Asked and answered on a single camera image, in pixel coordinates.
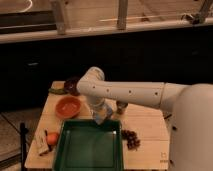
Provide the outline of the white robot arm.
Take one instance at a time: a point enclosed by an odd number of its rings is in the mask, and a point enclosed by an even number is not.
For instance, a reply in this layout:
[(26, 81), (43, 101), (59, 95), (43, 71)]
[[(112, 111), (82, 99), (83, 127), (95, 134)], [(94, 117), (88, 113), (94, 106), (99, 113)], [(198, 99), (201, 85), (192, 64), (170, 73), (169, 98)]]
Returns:
[(113, 99), (170, 112), (168, 171), (213, 171), (213, 84), (109, 82), (91, 67), (77, 90), (93, 109)]

